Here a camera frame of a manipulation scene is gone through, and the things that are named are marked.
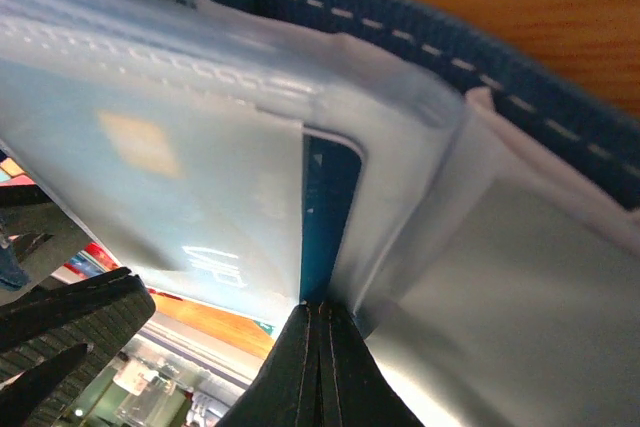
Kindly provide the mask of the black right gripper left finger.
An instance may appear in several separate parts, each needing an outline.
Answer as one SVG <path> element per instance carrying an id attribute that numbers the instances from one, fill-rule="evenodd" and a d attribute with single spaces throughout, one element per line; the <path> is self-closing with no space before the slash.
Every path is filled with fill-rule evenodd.
<path id="1" fill-rule="evenodd" d="M 315 426 L 319 422 L 319 307 L 296 306 L 244 394 L 220 426 Z"/>

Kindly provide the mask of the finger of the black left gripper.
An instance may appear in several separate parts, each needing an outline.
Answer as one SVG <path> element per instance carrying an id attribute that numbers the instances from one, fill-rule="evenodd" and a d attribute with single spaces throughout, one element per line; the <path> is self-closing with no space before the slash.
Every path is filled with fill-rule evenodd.
<path id="1" fill-rule="evenodd" d="M 2 306 L 2 425 L 53 425 L 154 312 L 127 268 Z"/>

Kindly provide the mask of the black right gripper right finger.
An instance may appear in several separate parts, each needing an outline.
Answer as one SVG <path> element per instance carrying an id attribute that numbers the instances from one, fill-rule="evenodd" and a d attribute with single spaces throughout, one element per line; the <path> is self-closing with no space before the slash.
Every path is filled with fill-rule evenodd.
<path id="1" fill-rule="evenodd" d="M 319 382 L 323 426 L 420 426 L 385 380 L 346 309 L 320 307 Z"/>

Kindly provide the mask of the dark blue card holder wallet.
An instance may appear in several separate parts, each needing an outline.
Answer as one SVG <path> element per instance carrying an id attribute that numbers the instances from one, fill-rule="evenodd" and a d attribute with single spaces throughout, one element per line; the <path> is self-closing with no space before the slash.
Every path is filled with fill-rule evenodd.
<path id="1" fill-rule="evenodd" d="M 303 136 L 362 167 L 323 303 L 422 422 L 639 422 L 639 125 L 407 0 L 1 0 L 1 308 L 120 268 L 274 327 Z"/>

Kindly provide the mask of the blue card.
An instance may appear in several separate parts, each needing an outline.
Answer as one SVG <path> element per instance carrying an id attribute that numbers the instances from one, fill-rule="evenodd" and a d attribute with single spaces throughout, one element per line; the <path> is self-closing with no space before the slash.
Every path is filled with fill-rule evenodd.
<path id="1" fill-rule="evenodd" d="M 320 303 L 342 244 L 362 167 L 349 140 L 307 128 L 303 136 L 303 217 L 299 302 Z"/>

